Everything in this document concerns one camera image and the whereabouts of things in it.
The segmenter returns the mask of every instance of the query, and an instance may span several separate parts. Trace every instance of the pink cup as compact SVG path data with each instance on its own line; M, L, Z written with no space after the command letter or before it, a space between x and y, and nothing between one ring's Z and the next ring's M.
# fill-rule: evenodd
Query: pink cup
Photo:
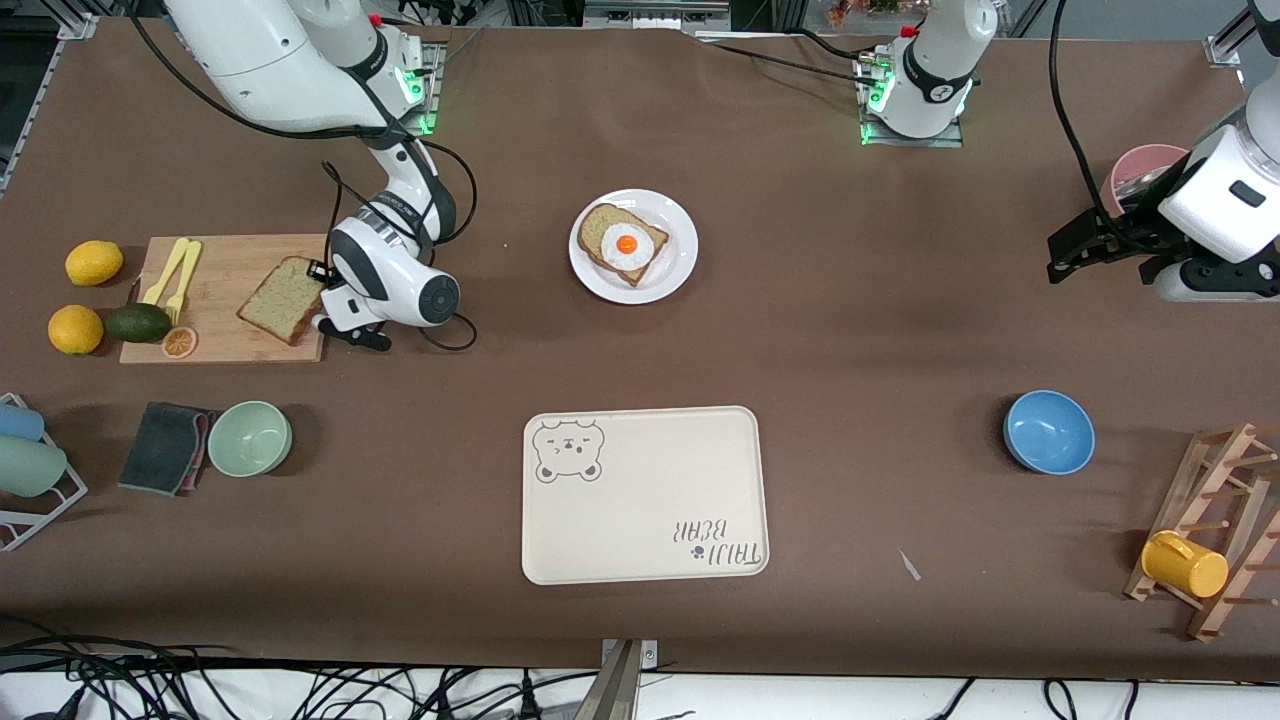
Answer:
M1152 170L1167 168L1181 160L1183 155L1187 155L1187 151L1172 145L1139 145L1125 152L1107 176L1107 184L1102 188L1102 206L1112 218L1119 218L1124 210L1120 209L1120 199L1116 197L1117 187Z

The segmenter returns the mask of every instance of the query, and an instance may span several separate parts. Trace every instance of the brown table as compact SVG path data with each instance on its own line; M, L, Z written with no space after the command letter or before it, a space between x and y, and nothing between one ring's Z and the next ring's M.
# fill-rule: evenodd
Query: brown table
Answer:
M840 69L801 42L750 45ZM393 327L388 355L122 366L45 340L56 307L127 295L72 287L70 247L114 238L132 273L151 236L324 231L321 159L358 188L384 181L356 141L215 115L104 22L68 47L0 202L3 386L92 491L0 557L0 610L269 657L591 665L599 638L646 637L682 670L1275 679L1280 614L1239 609L1204 646L1181 605L1120 589L1189 433L1276 419L1276 310L1162 302L1134 263L1047 284L1044 238L1085 195L1044 59L1044 42L995 42L964 150L920 151L860 146L840 81L675 32L490 31L449 64L436 136L480 178L475 224L439 256L480 325L472 351ZM1193 42L1065 42L1062 68L1100 177L1242 97ZM652 306L595 300L564 255L579 210L620 187L699 227L692 278ZM1038 387L1093 415L1076 475L1028 474L1001 447L1004 406ZM148 400L246 398L297 429L274 477L209 470L186 500L115 487ZM530 416L721 404L759 418L764 573L522 577Z

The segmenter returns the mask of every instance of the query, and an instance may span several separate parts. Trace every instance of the bread slice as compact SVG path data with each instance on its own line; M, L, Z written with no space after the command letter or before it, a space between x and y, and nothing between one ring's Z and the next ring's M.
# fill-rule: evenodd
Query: bread slice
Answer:
M287 345L296 345L306 332L311 315L320 310L317 281L307 275L311 260L291 255L275 266L236 316L266 331Z
M620 270L605 263L604 255L600 251L600 246L604 245L604 231L617 223L631 223L649 233L649 237L653 238L654 259L658 258L658 252L662 252L662 246L667 245L671 236L635 217L635 214L608 202L600 202L595 208L591 208L586 217L582 218L582 224L577 229L577 245L596 265L617 273L620 278L627 281L631 287L635 287L640 284L640 278L649 272L653 259L645 263L639 270Z

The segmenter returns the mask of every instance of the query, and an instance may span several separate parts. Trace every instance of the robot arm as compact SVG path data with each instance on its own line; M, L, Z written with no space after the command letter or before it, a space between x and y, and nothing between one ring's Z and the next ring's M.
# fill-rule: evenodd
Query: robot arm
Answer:
M877 55L887 58L890 72L883 73L884 87L869 99L867 110L910 138L928 138L947 129L964 110L974 68L996 36L998 22L992 0L931 4L915 36L876 49Z
M381 131L364 142L389 182L330 233L338 278L321 292L326 318L317 327L372 347L362 325L435 327L452 316L457 282L417 258L454 232L457 210L426 149L401 122L424 101L415 73L421 42L374 27L358 0L166 4L196 60L247 120L289 132Z
M1280 56L1280 0L1249 0L1249 10ZM1142 279L1165 300L1280 300L1280 72L1183 160L1120 195L1125 213L1111 224L1089 209L1050 237L1051 283L1152 255Z

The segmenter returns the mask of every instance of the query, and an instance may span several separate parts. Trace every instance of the yellow knife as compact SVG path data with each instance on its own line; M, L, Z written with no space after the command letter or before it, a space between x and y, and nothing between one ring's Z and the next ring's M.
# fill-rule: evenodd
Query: yellow knife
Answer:
M173 243L173 250L169 251L169 261L164 264L164 272L160 273L160 279L156 284L151 286L142 296L142 302L147 305L160 305L160 296L164 295L164 288L169 287L169 278L173 277L174 270L178 269L178 263L187 255L187 243L191 242L189 237L179 237L177 242Z
M200 260L200 249L204 247L200 241L192 240L187 242L187 256L182 261L182 277L178 278L178 292L173 293L168 302L164 304L165 313L169 314L169 322L177 327L178 316L182 315L182 304L187 300L187 286L191 284L191 275L196 272L196 261Z

